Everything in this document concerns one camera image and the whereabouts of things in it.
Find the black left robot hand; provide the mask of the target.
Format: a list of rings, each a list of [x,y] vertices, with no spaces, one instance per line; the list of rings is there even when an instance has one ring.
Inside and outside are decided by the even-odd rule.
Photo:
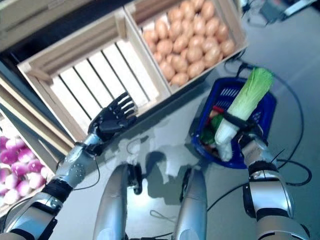
[[[135,123],[137,120],[135,107],[129,94],[122,93],[91,121],[88,135],[95,135],[103,142],[110,140],[115,134],[128,129]]]

